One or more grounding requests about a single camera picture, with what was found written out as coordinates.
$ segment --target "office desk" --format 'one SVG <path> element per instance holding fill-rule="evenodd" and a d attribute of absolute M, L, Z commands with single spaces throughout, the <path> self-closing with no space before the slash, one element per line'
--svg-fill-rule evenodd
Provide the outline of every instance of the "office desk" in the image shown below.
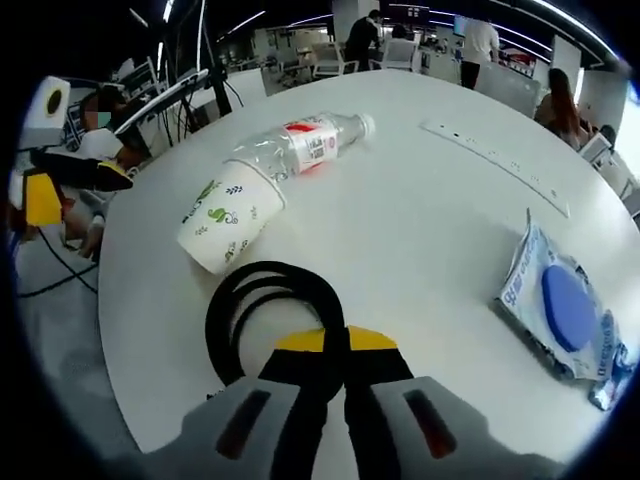
<path fill-rule="evenodd" d="M 287 209 L 232 267 L 280 260 L 316 272 L 335 288 L 347 323 L 395 339 L 416 376 L 434 377 L 477 408 L 499 441 L 570 459 L 605 415 L 586 390 L 552 378 L 489 304 L 531 208 L 584 265 L 623 334 L 637 339 L 640 233 L 599 175 L 536 123 L 476 92 L 393 70 L 323 80 L 233 112 L 160 157 L 114 199 L 102 247 L 100 328 L 113 389 L 140 448 L 175 438 L 183 416 L 222 387 L 204 340 L 220 279 L 176 242 L 182 217 L 240 140 L 320 111 L 366 112 L 375 138 L 284 182 Z M 425 119 L 474 132 L 539 168 L 541 182 L 562 187 L 570 219 L 504 171 L 419 129 Z M 295 302 L 261 307 L 240 344 L 245 371 L 258 373 L 282 335 L 316 325 Z M 343 400 L 339 394 L 329 406 L 314 478 L 357 478 Z"/>

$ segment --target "man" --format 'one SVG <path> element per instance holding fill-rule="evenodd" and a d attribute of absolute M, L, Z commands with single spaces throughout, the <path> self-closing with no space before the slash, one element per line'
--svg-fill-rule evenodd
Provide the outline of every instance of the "man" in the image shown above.
<path fill-rule="evenodd" d="M 373 43 L 376 48 L 380 48 L 377 25 L 380 18 L 380 10 L 371 10 L 369 15 L 356 21 L 351 27 L 345 57 L 348 62 L 358 60 L 359 72 L 369 70 L 369 47 L 371 44 Z"/>
<path fill-rule="evenodd" d="M 89 94 L 80 104 L 80 121 L 86 130 L 77 153 L 85 158 L 115 161 L 124 170 L 139 165 L 145 156 L 126 147 L 106 128 L 111 120 L 113 105 L 101 92 Z"/>
<path fill-rule="evenodd" d="M 482 20 L 468 19 L 464 29 L 464 48 L 460 80 L 462 86 L 474 90 L 480 73 L 480 65 L 485 62 L 498 62 L 500 38 L 493 26 Z"/>

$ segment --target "white paper cup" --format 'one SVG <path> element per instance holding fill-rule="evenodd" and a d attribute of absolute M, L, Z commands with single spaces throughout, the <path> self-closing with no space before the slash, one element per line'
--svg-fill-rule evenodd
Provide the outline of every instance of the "white paper cup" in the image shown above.
<path fill-rule="evenodd" d="M 182 220 L 178 243 L 211 273 L 223 273 L 285 205 L 258 167 L 227 160 Z"/>

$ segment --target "woman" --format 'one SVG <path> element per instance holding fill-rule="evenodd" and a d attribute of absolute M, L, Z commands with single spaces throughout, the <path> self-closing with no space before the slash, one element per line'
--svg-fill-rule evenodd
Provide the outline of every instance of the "woman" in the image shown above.
<path fill-rule="evenodd" d="M 579 150 L 586 135 L 580 128 L 580 116 L 573 103 L 569 78 L 559 68 L 552 68 L 549 71 L 549 88 L 551 93 L 542 99 L 533 118 L 574 150 Z"/>

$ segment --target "black wire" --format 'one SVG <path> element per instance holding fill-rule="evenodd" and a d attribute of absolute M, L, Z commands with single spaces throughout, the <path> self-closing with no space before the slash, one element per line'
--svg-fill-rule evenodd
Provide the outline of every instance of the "black wire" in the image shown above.
<path fill-rule="evenodd" d="M 169 121 L 167 120 L 167 111 L 163 110 L 160 115 L 162 116 L 162 122 L 164 123 L 164 131 L 167 133 L 167 140 L 169 140 L 169 147 L 173 147 L 173 139 L 171 138 L 171 132 L 169 131 Z"/>
<path fill-rule="evenodd" d="M 191 95 L 189 95 L 189 100 L 187 100 L 187 108 L 191 108 L 191 100 L 193 100 L 193 94 L 196 93 L 196 86 L 195 84 L 193 85 L 193 88 L 191 89 Z M 187 119 L 185 118 L 184 120 L 184 137 L 183 138 L 187 138 Z"/>
<path fill-rule="evenodd" d="M 182 108 L 183 108 L 183 103 L 180 102 L 180 106 L 178 107 L 178 143 L 180 143 L 180 115 L 182 115 Z M 186 136 L 186 130 L 187 130 L 186 123 L 184 125 L 184 129 L 185 129 L 185 136 Z"/>
<path fill-rule="evenodd" d="M 253 274 L 275 274 L 245 282 Z M 240 313 L 233 324 L 238 310 L 249 294 L 264 288 L 278 288 L 253 301 Z M 220 283 L 209 303 L 205 321 L 205 341 L 213 369 L 225 385 L 244 376 L 240 362 L 239 344 L 242 330 L 253 311 L 272 300 L 293 298 L 308 304 L 325 329 L 323 353 L 330 365 L 343 368 L 342 354 L 349 349 L 348 336 L 344 326 L 344 316 L 340 299 L 331 285 L 319 275 L 293 265 L 281 262 L 256 262 L 244 265 L 230 273 Z M 342 386 L 342 382 L 332 384 L 327 392 L 330 400 Z"/>
<path fill-rule="evenodd" d="M 238 92 L 236 92 L 236 89 L 233 88 L 231 86 L 231 84 L 229 82 L 227 82 L 226 80 L 224 81 L 224 83 L 226 83 L 227 87 L 229 87 L 231 89 L 231 91 L 236 94 L 236 97 L 238 97 L 238 101 L 240 102 L 240 106 L 244 107 L 244 103 L 242 103 L 242 99 L 240 98 L 240 95 L 238 94 Z"/>
<path fill-rule="evenodd" d="M 42 295 L 43 293 L 50 292 L 54 288 L 58 288 L 58 287 L 64 285 L 65 283 L 70 282 L 71 280 L 73 280 L 75 278 L 80 278 L 80 275 L 84 275 L 85 273 L 90 272 L 91 270 L 94 270 L 96 268 L 98 268 L 98 264 L 94 263 L 93 265 L 85 268 L 84 270 L 80 270 L 78 273 L 74 273 L 73 275 L 69 275 L 68 277 L 63 278 L 62 280 L 59 280 L 59 281 L 57 281 L 55 283 L 52 283 L 51 285 L 43 287 L 43 288 L 41 288 L 39 290 L 34 290 L 33 292 L 29 292 L 29 293 L 19 293 L 18 294 L 18 298 L 37 297 L 38 295 Z"/>
<path fill-rule="evenodd" d="M 44 232 L 42 231 L 42 229 L 40 227 L 38 227 L 38 232 L 40 232 L 40 235 L 42 236 L 42 239 L 44 240 L 44 243 L 47 245 L 47 248 L 49 249 L 49 251 L 51 253 L 53 253 L 53 256 L 56 257 L 56 259 L 62 264 L 64 265 L 64 267 L 69 270 L 74 278 L 77 277 L 78 280 L 80 280 L 82 282 L 82 284 L 87 287 L 89 290 L 91 290 L 93 293 L 95 293 L 96 295 L 98 294 L 98 290 L 96 290 L 95 288 L 93 288 L 91 285 L 89 285 L 84 278 L 80 277 L 79 273 L 76 272 L 73 268 L 71 268 L 67 262 L 65 262 L 62 257 L 60 257 L 60 255 L 57 254 L 57 252 L 53 249 L 53 247 L 51 246 L 51 244 L 49 243 L 49 240 L 47 240 L 47 237 L 45 237 Z"/>

